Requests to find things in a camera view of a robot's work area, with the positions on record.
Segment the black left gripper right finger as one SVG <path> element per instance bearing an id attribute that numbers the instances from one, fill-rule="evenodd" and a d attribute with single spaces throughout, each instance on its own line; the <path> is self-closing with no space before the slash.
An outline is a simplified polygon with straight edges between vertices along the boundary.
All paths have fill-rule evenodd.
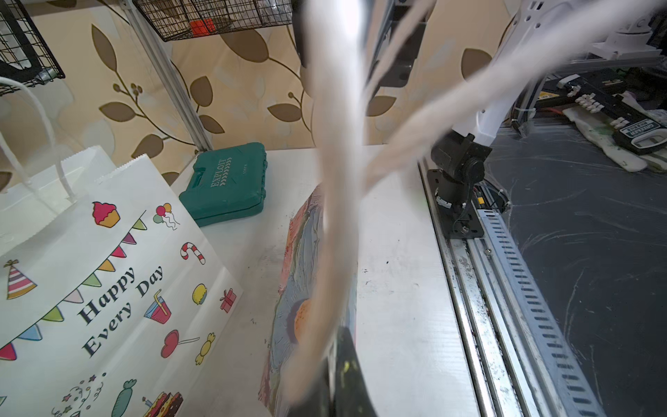
<path id="1" fill-rule="evenodd" d="M 354 340 L 348 328 L 340 327 L 336 337 L 333 416 L 376 417 L 362 374 Z"/>

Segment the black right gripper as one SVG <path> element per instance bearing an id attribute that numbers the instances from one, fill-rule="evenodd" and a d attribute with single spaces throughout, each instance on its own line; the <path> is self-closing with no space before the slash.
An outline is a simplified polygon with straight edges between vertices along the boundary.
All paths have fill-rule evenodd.
<path id="1" fill-rule="evenodd" d="M 375 88 L 407 85 L 420 53 L 431 1 L 363 1 L 366 40 L 372 40 L 369 83 Z"/>

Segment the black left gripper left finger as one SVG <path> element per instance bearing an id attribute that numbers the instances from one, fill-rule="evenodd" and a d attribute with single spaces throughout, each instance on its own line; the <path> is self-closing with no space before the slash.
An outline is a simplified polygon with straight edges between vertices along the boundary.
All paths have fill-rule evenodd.
<path id="1" fill-rule="evenodd" d="M 331 415 L 329 364 L 328 360 L 325 360 L 306 398 L 297 405 L 291 406 L 287 417 L 330 417 Z"/>

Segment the floral painted paper bag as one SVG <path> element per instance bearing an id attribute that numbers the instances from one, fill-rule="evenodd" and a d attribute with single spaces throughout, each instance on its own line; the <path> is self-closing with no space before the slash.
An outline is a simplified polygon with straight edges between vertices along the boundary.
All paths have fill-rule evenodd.
<path id="1" fill-rule="evenodd" d="M 326 236 L 325 189 L 324 238 L 318 258 L 305 331 L 281 373 L 281 393 L 289 406 L 302 402 L 320 374 L 321 365 L 335 341 L 347 307 L 358 267 L 359 238 L 352 244 L 332 244 Z"/>

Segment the white Happy Every Day bag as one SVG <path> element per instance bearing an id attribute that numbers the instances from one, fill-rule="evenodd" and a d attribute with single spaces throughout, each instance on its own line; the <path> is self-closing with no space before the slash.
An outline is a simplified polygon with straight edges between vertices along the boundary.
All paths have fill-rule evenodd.
<path id="1" fill-rule="evenodd" d="M 183 416 L 242 295 L 147 156 L 26 210 L 1 256 L 4 416 Z"/>

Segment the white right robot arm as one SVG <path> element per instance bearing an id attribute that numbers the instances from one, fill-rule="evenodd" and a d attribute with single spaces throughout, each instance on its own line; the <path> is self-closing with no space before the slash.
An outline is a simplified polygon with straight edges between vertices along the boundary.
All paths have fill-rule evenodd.
<path id="1" fill-rule="evenodd" d="M 380 62 L 368 69 L 363 56 L 368 34 L 363 3 L 293 4 L 293 21 L 304 34 L 312 96 L 326 114 L 319 128 L 320 153 L 326 236 L 332 244 L 357 242 L 361 200 L 384 177 L 422 157 L 465 119 L 503 111 L 531 80 L 555 69 L 598 36 L 656 10 L 658 2 L 595 1 L 547 24 L 534 38 L 517 41 L 470 80 L 416 111 L 384 151 L 362 166 L 359 154 L 374 89 L 431 6 L 428 1 L 415 3 Z"/>

